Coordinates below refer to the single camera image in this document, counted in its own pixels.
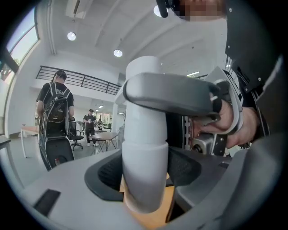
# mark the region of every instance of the black pants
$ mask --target black pants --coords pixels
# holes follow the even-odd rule
[[[90,134],[91,134],[91,136],[95,134],[94,128],[86,129],[86,139],[87,139],[87,143],[90,143],[90,139],[89,139],[89,135],[90,135]]]

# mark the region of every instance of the black office chair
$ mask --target black office chair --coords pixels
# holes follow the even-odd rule
[[[71,146],[73,146],[73,151],[75,146],[80,146],[81,149],[83,149],[82,144],[77,143],[77,141],[82,140],[84,137],[83,136],[77,136],[77,130],[76,130],[76,125],[77,123],[74,121],[69,121],[69,134],[68,134],[68,138],[69,140],[74,141],[73,144],[71,144]]]

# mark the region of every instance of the ceiling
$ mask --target ceiling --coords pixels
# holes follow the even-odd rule
[[[224,67],[227,26],[224,19],[185,22],[169,12],[168,18],[153,13],[155,0],[84,0],[91,3],[84,19],[65,15],[68,3],[53,0],[54,46],[105,62],[123,74],[130,61],[153,55],[163,62],[163,72],[208,74],[219,63]],[[76,40],[67,39],[75,32]],[[122,57],[113,51],[120,49]]]
[[[83,109],[88,110],[93,109],[96,111],[96,109],[99,109],[98,107],[100,105],[103,105],[101,109],[99,109],[99,113],[113,113],[113,102],[98,100],[98,99],[92,99],[90,97],[82,97],[79,95],[73,95],[74,96],[74,106],[77,109]],[[125,112],[126,106],[125,105],[119,105],[118,106],[118,113]]]

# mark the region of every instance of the gray floor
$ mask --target gray floor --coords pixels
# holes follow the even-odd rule
[[[81,147],[75,147],[73,152],[75,160],[94,154],[94,147],[92,146],[92,142],[91,146],[87,146],[87,142],[85,139],[82,139],[78,143],[81,143],[83,145],[83,150],[81,149]],[[47,170],[40,156],[37,137],[29,136],[27,138],[24,138],[24,146],[27,158],[24,158],[20,138],[13,139],[10,143],[15,167],[17,169],[21,182],[23,183],[24,187],[26,187],[27,185],[33,183],[35,180],[47,173]],[[113,150],[115,148],[112,144],[110,144],[108,149]]]

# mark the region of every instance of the balcony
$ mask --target balcony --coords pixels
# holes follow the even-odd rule
[[[58,68],[53,68],[49,66],[40,66],[40,70],[37,75],[37,79],[43,79],[43,80],[53,80],[55,77],[55,72],[58,70]],[[121,88],[121,85],[117,85],[96,77],[92,77],[89,75],[69,71],[69,70],[63,70],[65,71],[67,78],[65,80],[65,84],[71,84],[83,88],[89,88],[96,91],[100,91],[103,93],[108,93],[112,95],[116,95],[119,89]]]

